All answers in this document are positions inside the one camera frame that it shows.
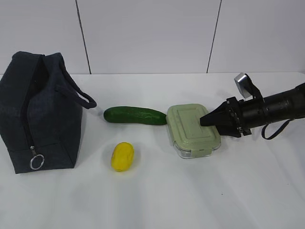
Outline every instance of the zipper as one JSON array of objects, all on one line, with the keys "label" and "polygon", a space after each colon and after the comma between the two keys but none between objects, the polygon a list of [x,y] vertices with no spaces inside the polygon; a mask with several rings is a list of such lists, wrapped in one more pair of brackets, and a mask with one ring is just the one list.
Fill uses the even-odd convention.
[{"label": "zipper", "polygon": [[23,129],[24,129],[24,133],[25,133],[25,137],[27,139],[28,142],[28,146],[29,149],[32,151],[32,148],[34,149],[34,140],[30,131],[30,125],[29,125],[29,120],[28,120],[28,107],[29,107],[29,103],[30,103],[30,99],[32,97],[32,94],[34,94],[33,92],[33,82],[34,82],[34,77],[32,77],[31,81],[30,81],[30,85],[29,85],[29,89],[27,91],[27,94],[25,96],[22,108],[21,108],[21,122],[23,125]]},{"label": "zipper", "polygon": [[28,143],[28,147],[30,151],[33,153],[33,157],[37,156],[35,150],[35,143],[31,134],[30,124],[28,119],[28,108],[30,104],[30,100],[36,94],[38,94],[48,82],[49,75],[48,71],[43,63],[42,56],[37,60],[36,69],[34,70],[33,76],[30,80],[28,91],[25,95],[23,105],[20,111],[20,119],[23,125],[25,137]]}]

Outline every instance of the container lid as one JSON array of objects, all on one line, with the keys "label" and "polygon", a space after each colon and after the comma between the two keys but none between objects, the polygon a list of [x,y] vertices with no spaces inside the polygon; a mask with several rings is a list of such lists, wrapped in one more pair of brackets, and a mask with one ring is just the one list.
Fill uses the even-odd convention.
[{"label": "container lid", "polygon": [[167,124],[173,144],[183,158],[208,156],[220,145],[220,135],[215,126],[200,126],[200,118],[208,111],[200,104],[171,106],[167,112]]}]

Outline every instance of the white wall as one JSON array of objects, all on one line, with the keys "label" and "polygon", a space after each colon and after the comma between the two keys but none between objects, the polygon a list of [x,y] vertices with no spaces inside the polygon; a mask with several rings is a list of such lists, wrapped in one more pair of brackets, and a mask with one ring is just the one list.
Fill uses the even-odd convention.
[{"label": "white wall", "polygon": [[92,73],[204,73],[219,0],[78,0]]},{"label": "white wall", "polygon": [[0,74],[17,51],[61,52],[71,73],[89,73],[73,0],[0,0]]},{"label": "white wall", "polygon": [[209,72],[305,70],[305,0],[223,0]]},{"label": "white wall", "polygon": [[[220,0],[78,0],[92,73],[205,73]],[[305,0],[223,0],[209,72],[305,71]],[[19,51],[89,73],[75,0],[1,0],[0,74]]]}]

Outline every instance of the metal ring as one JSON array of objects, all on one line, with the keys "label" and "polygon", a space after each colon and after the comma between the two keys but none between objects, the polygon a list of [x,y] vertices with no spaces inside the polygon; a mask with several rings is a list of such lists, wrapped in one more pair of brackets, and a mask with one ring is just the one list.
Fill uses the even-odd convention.
[{"label": "metal ring", "polygon": [[[38,158],[39,156],[42,157],[42,162],[40,164],[40,166],[38,168],[34,168],[33,167],[33,161]],[[33,169],[33,170],[37,170],[37,169],[40,169],[42,166],[43,166],[43,163],[44,163],[44,156],[42,154],[38,154],[38,155],[35,155],[31,160],[30,160],[30,168]]]}]

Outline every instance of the bag handle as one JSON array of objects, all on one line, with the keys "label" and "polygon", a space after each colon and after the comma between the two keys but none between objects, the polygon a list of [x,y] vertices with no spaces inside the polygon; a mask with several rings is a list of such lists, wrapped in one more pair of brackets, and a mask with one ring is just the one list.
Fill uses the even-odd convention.
[{"label": "bag handle", "polygon": [[87,99],[88,101],[80,98],[77,94],[73,93],[69,89],[61,86],[61,85],[56,85],[55,90],[62,93],[66,97],[72,99],[74,102],[78,103],[79,105],[83,106],[86,109],[94,108],[97,106],[96,102],[94,99],[92,99],[89,95],[87,95],[85,92],[83,92],[77,84],[74,82],[74,80],[71,78],[69,73],[67,72],[65,66],[63,65],[62,62],[60,62],[60,69],[63,73],[63,76],[65,77],[65,80],[70,84],[70,86],[82,97]]}]

